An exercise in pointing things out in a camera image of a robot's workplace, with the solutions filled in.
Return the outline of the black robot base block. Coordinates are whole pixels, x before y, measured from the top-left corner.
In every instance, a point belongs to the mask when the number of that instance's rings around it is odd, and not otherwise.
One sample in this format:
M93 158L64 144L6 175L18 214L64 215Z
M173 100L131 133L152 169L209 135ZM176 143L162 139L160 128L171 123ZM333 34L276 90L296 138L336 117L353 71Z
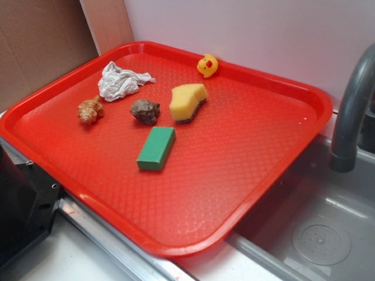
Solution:
M40 166L17 165L1 148L1 270L50 235L61 194Z

